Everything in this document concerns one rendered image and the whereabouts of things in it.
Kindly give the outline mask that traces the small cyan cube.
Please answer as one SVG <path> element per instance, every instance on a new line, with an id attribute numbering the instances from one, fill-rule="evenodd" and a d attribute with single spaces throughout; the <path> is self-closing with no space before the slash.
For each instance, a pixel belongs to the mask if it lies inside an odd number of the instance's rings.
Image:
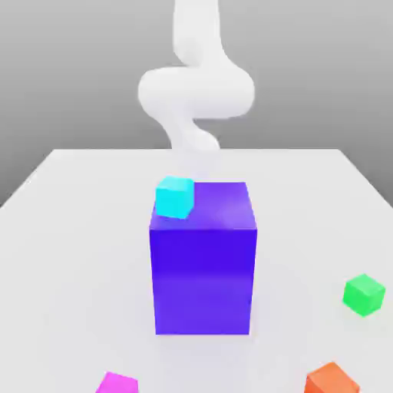
<path id="1" fill-rule="evenodd" d="M 164 177 L 156 187 L 158 216 L 186 219 L 194 206 L 194 181 L 185 177 Z"/>

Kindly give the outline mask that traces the large purple box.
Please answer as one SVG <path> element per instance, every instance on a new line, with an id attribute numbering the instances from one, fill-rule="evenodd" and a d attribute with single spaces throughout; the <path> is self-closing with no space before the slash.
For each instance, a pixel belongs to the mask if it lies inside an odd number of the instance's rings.
<path id="1" fill-rule="evenodd" d="M 244 182 L 196 183 L 184 220 L 153 213 L 150 262 L 158 335 L 247 335 L 257 225 Z"/>

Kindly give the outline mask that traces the small orange cube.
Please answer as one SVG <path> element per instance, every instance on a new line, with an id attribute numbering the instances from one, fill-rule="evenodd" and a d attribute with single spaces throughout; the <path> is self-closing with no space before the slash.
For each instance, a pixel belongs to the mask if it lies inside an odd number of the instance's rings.
<path id="1" fill-rule="evenodd" d="M 335 362 L 307 374 L 304 393 L 359 393 L 360 386 Z"/>

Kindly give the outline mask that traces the small green cube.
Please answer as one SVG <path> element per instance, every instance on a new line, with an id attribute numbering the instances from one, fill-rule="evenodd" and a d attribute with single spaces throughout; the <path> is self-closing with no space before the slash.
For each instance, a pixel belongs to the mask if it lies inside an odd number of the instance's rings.
<path id="1" fill-rule="evenodd" d="M 385 287 L 372 277 L 361 274 L 346 282 L 342 301 L 362 317 L 381 308 Z"/>

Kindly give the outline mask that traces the small magenta cube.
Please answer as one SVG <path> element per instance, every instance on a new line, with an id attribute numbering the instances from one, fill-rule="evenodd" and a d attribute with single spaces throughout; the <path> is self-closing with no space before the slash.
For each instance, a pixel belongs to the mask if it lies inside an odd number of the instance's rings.
<path id="1" fill-rule="evenodd" d="M 107 372 L 95 393 L 139 393 L 138 380 Z"/>

